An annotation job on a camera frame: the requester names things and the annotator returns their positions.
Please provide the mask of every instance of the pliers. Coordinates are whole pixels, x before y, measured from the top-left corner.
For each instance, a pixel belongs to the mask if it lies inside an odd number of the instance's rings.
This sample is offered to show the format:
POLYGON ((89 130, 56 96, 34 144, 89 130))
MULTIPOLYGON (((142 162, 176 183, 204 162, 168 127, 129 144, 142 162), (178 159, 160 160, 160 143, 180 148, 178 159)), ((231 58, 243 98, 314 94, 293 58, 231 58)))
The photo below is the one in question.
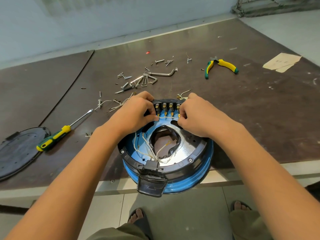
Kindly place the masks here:
POLYGON ((229 68, 231 71, 233 71, 235 74, 237 74, 239 72, 239 70, 231 63, 226 62, 222 59, 218 59, 217 57, 210 57, 211 61, 208 62, 207 68, 204 71, 204 77, 205 79, 209 79, 209 71, 210 69, 214 66, 214 63, 217 63, 220 66, 229 68))

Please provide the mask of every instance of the pants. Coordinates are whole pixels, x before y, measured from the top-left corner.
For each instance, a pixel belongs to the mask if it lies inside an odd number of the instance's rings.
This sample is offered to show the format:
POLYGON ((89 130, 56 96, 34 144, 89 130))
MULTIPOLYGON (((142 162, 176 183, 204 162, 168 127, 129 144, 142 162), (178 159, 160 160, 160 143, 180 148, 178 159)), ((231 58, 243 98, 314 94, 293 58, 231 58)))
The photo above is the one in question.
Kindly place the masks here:
MULTIPOLYGON (((229 215, 235 240, 272 240, 272 236, 256 210, 234 210, 229 215)), ((148 240, 134 224, 97 231, 87 240, 148 240)))

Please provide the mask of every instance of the forearm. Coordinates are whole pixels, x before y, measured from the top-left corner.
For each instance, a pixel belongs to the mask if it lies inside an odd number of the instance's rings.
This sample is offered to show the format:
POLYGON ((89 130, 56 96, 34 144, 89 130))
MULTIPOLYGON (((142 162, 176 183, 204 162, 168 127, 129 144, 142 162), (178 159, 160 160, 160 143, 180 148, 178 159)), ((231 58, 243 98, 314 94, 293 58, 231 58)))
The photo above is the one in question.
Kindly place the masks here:
POLYGON ((83 149, 10 232, 7 240, 78 238, 99 178, 121 139, 107 123, 103 126, 94 131, 83 149))
POLYGON ((237 125, 220 142, 275 239, 313 239, 320 234, 320 204, 268 153, 237 125))

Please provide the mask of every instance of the screwdriver handle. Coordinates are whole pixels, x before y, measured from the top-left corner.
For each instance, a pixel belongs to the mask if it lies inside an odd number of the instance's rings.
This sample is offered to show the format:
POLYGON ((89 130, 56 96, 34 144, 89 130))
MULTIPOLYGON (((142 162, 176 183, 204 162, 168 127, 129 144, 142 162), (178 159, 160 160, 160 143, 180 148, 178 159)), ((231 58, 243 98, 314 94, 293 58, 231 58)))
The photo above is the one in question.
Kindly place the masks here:
POLYGON ((64 137, 70 131, 71 131, 71 126, 70 125, 65 125, 64 127, 62 127, 61 130, 59 130, 54 135, 44 138, 37 145, 37 150, 39 152, 49 151, 51 148, 53 148, 58 143, 58 141, 61 140, 62 137, 64 137))
POLYGON ((222 67, 226 67, 229 68, 231 71, 233 71, 235 74, 237 74, 239 72, 239 70, 231 63, 226 62, 222 59, 218 60, 218 65, 222 66, 222 67))
POLYGON ((208 62, 207 68, 204 70, 204 78, 209 79, 209 71, 214 66, 214 61, 211 60, 208 62))

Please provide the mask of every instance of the paper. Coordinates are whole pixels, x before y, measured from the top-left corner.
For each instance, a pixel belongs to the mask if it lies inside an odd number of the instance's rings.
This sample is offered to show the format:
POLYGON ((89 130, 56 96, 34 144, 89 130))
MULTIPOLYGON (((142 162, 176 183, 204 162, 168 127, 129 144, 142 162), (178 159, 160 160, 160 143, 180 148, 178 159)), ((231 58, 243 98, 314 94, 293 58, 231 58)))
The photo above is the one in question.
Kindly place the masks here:
POLYGON ((269 60, 266 64, 264 64, 263 68, 283 73, 290 67, 292 67, 294 64, 296 64, 300 59, 301 56, 280 53, 276 57, 269 60))

